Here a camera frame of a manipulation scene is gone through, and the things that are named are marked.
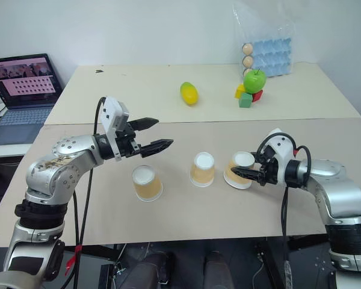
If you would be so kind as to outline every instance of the white table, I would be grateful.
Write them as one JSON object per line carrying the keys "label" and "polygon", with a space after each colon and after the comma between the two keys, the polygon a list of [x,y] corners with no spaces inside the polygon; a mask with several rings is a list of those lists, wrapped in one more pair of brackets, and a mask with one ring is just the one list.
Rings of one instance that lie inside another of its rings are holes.
{"label": "white table", "polygon": [[[0,110],[4,107],[4,104],[0,104]],[[6,108],[1,112],[0,115],[3,115],[6,112]],[[31,143],[21,143],[21,144],[6,144],[0,146],[0,158],[2,157],[18,157],[20,155],[25,155],[31,147]]]}
{"label": "white table", "polygon": [[[137,142],[145,145],[159,138],[173,138],[174,143],[164,152],[118,163],[108,160],[95,168],[84,244],[281,235],[283,188],[253,184],[248,190],[237,190],[223,179],[224,167],[234,152],[256,150],[276,127],[292,135],[297,145],[307,145],[313,158],[344,164],[348,176],[361,188],[361,118],[159,123],[139,132]],[[17,219],[13,210],[26,190],[27,168],[49,154],[61,137],[91,134],[92,129],[92,125],[48,125],[40,130],[0,204],[0,247],[9,244]],[[189,180],[191,162],[200,151],[215,157],[215,180],[208,188],[197,188]],[[132,170],[140,164],[152,165],[164,184],[162,196],[151,203],[138,200],[132,185]],[[79,219],[87,180],[85,174],[76,188]],[[72,202],[65,220],[61,239],[74,245]],[[291,189],[287,231],[289,235],[325,233],[310,193]]]}
{"label": "white table", "polygon": [[[179,87],[184,81],[199,91],[189,107]],[[290,75],[268,78],[264,95],[251,108],[234,98],[241,83],[239,65],[79,66],[46,125],[93,123],[96,104],[113,96],[126,104],[131,120],[212,122],[272,119],[360,117],[317,64],[296,63]]]}

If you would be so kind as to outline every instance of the red cable tie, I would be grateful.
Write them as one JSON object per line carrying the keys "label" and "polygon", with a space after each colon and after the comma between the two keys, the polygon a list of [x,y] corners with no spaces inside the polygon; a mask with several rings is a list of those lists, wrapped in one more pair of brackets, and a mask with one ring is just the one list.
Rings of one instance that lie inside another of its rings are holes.
{"label": "red cable tie", "polygon": [[73,254],[73,256],[71,257],[71,259],[69,259],[66,263],[66,273],[64,274],[65,276],[67,276],[68,272],[70,271],[72,265],[74,265],[74,263],[76,262],[76,254],[80,251],[82,251],[82,245],[77,245],[75,246],[75,254]]}

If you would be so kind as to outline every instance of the laptop keyboard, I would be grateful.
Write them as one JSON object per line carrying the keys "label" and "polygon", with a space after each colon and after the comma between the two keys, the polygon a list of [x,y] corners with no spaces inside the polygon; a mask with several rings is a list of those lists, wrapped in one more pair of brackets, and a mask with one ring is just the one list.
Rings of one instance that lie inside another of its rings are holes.
{"label": "laptop keyboard", "polygon": [[52,107],[40,110],[7,111],[0,120],[0,126],[43,124],[51,109]]}

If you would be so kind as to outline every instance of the green apple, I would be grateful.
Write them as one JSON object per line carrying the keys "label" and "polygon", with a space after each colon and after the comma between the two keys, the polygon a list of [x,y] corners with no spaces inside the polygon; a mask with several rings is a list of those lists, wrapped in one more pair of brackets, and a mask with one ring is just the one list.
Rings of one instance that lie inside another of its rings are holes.
{"label": "green apple", "polygon": [[257,93],[266,83],[265,72],[259,69],[249,71],[243,79],[243,85],[247,93]]}

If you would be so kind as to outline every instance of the silver robotic arm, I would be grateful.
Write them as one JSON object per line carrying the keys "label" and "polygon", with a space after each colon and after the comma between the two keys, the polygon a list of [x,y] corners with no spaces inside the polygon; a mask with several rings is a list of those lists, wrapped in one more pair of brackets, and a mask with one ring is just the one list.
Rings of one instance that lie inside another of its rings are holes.
{"label": "silver robotic arm", "polygon": [[261,185],[287,185],[312,193],[329,236],[333,266],[342,271],[361,272],[361,189],[347,178],[345,167],[333,161],[311,160],[307,175],[308,161],[296,160],[296,153],[294,140],[276,129],[253,153],[261,164],[259,170],[245,167],[232,170]]}
{"label": "silver robotic arm", "polygon": [[135,132],[150,128],[156,119],[127,122],[128,110],[113,98],[103,99],[100,116],[104,135],[65,137],[52,148],[52,154],[33,163],[26,173],[25,199],[16,206],[12,239],[0,272],[0,288],[40,288],[58,275],[64,243],[64,215],[81,176],[104,160],[157,154],[173,140],[157,140],[147,146],[135,141]]}

